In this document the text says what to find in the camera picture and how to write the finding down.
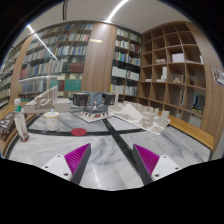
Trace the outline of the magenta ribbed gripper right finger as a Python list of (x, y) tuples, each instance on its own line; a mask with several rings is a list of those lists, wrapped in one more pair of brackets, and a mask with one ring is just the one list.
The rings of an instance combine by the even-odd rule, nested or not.
[(181, 170), (168, 155), (159, 156), (137, 144), (133, 145), (133, 156), (144, 185)]

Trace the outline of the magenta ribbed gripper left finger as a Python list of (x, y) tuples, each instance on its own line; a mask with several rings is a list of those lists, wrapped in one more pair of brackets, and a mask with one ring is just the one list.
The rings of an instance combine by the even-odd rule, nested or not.
[(55, 155), (42, 166), (42, 169), (79, 185), (90, 154), (91, 144), (88, 143), (78, 147), (66, 155)]

